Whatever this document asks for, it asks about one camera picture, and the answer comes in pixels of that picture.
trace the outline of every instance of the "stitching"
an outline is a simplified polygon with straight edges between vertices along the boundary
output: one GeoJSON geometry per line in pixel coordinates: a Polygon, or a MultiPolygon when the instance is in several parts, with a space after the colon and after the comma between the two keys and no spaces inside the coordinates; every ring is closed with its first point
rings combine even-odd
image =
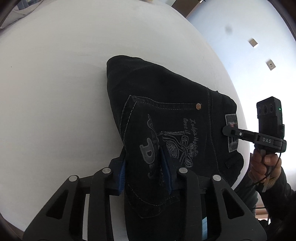
{"type": "Polygon", "coordinates": [[[123,107],[122,112],[121,112],[120,123],[119,123],[119,129],[120,129],[120,130],[121,130],[122,116],[123,116],[124,109],[125,109],[125,107],[126,107],[126,103],[124,104],[124,107],[123,107]]]}
{"type": "Polygon", "coordinates": [[[149,205],[152,205],[152,206],[157,206],[157,207],[162,206],[162,205],[165,205],[165,203],[162,203],[162,204],[152,204],[152,203],[146,202],[145,200],[143,200],[142,198],[140,198],[140,197],[135,193],[135,191],[132,189],[132,187],[129,185],[129,183],[128,183],[128,187],[129,187],[129,188],[131,189],[131,191],[136,195],[137,198],[139,198],[142,202],[144,202],[144,203],[146,203],[146,204],[149,204],[149,205]]]}
{"type": "MultiPolygon", "coordinates": [[[[137,101],[137,102],[152,105],[150,103],[146,103],[146,102],[142,102],[142,101],[137,101]]],[[[168,108],[161,108],[161,107],[158,107],[158,106],[155,106],[155,105],[152,105],[152,106],[156,107],[156,108],[159,108],[159,109],[165,109],[165,110],[192,110],[192,109],[194,109],[194,108],[168,109],[168,108]]]]}
{"type": "Polygon", "coordinates": [[[157,133],[158,136],[163,135],[163,134],[184,134],[184,131],[176,131],[176,132],[160,131],[157,133]]]}
{"type": "MultiPolygon", "coordinates": [[[[211,128],[211,126],[212,126],[212,119],[210,117],[210,94],[209,94],[209,90],[208,89],[207,89],[207,94],[208,94],[208,100],[209,100],[209,102],[208,102],[208,112],[209,112],[209,123],[210,123],[210,139],[211,139],[211,143],[212,143],[214,154],[215,154],[215,159],[216,159],[216,163],[217,163],[217,169],[218,169],[219,174],[221,174],[220,173],[220,170],[219,170],[217,156],[216,156],[216,150],[214,148],[214,143],[213,143],[213,140],[212,140],[212,131],[211,131],[212,130],[212,128],[211,128]]],[[[211,99],[212,99],[211,110],[213,111],[213,97],[212,96],[211,96],[211,99]]]]}
{"type": "MultiPolygon", "coordinates": [[[[129,200],[129,198],[128,198],[128,196],[126,195],[126,197],[127,197],[127,201],[128,201],[128,203],[131,205],[131,208],[132,209],[135,209],[134,207],[133,207],[133,205],[131,204],[131,202],[130,202],[130,200],[129,200]]],[[[163,212],[164,210],[162,210],[162,211],[160,211],[160,213],[158,213],[158,214],[155,214],[155,215],[153,215],[153,216],[149,216],[149,217],[142,217],[141,215],[139,215],[141,218],[153,218],[153,217],[157,217],[159,214],[161,214],[162,212],[163,212]]]]}
{"type": "Polygon", "coordinates": [[[135,96],[134,95],[133,97],[149,99],[149,100],[152,100],[153,102],[160,103],[160,104],[196,104],[196,103],[165,103],[165,102],[158,102],[158,101],[155,101],[153,99],[150,99],[148,97],[143,97],[143,96],[135,96]]]}
{"type": "MultiPolygon", "coordinates": [[[[127,129],[127,127],[128,127],[129,119],[130,119],[130,117],[131,117],[131,114],[132,114],[132,112],[133,112],[133,109],[135,108],[136,103],[137,103],[137,101],[135,102],[133,108],[131,109],[130,115],[129,115],[129,117],[128,117],[128,122],[126,123],[126,129],[127,129]]],[[[124,130],[124,134],[123,134],[123,143],[124,143],[125,136],[126,136],[126,129],[124,130]]]]}
{"type": "Polygon", "coordinates": [[[205,148],[206,148],[206,146],[207,146],[207,128],[205,128],[205,148]]]}

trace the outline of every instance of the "black jacket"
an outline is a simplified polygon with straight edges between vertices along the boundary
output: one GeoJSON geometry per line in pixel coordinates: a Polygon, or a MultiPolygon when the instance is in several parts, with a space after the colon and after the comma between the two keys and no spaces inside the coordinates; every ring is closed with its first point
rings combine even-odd
{"type": "Polygon", "coordinates": [[[281,170],[281,175],[274,186],[265,193],[259,192],[271,220],[269,225],[264,221],[260,221],[265,228],[269,240],[295,239],[295,193],[296,192],[293,191],[291,186],[287,183],[283,168],[281,170]]]}

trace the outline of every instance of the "rivet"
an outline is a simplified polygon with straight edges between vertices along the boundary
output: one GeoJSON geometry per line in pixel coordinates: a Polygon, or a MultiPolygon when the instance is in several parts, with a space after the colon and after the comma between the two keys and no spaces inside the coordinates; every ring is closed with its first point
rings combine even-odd
{"type": "Polygon", "coordinates": [[[219,175],[214,175],[213,176],[213,179],[215,180],[215,181],[221,181],[221,177],[219,176],[219,175]]]}
{"type": "Polygon", "coordinates": [[[77,176],[75,176],[75,175],[72,175],[72,176],[69,177],[70,182],[74,182],[76,180],[77,180],[77,176]]]}
{"type": "Polygon", "coordinates": [[[102,172],[105,173],[105,174],[108,174],[108,173],[111,172],[111,169],[108,168],[108,167],[106,167],[106,168],[104,168],[104,169],[102,170],[102,172]]]}
{"type": "Polygon", "coordinates": [[[187,168],[185,168],[185,167],[181,167],[181,168],[179,169],[179,172],[185,174],[185,173],[188,172],[188,170],[187,170],[187,168]]]}
{"type": "Polygon", "coordinates": [[[200,103],[196,104],[196,109],[200,110],[202,108],[202,105],[200,103]]]}

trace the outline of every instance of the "leather patch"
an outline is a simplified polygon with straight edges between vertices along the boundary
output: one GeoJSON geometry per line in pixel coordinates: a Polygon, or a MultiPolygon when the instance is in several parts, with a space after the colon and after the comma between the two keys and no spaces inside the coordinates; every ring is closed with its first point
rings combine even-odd
{"type": "MultiPolygon", "coordinates": [[[[226,120],[227,126],[238,128],[236,114],[225,115],[225,120],[226,120]]],[[[233,138],[233,137],[228,137],[228,151],[229,152],[233,152],[233,151],[237,150],[238,144],[239,144],[239,139],[233,138]]]]}

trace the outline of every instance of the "copper rivet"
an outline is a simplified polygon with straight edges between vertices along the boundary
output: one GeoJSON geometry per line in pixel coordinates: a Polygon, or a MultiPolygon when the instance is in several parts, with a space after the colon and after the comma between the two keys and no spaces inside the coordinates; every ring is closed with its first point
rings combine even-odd
{"type": "Polygon", "coordinates": [[[200,103],[196,104],[196,109],[200,110],[202,108],[202,105],[200,103]]]}

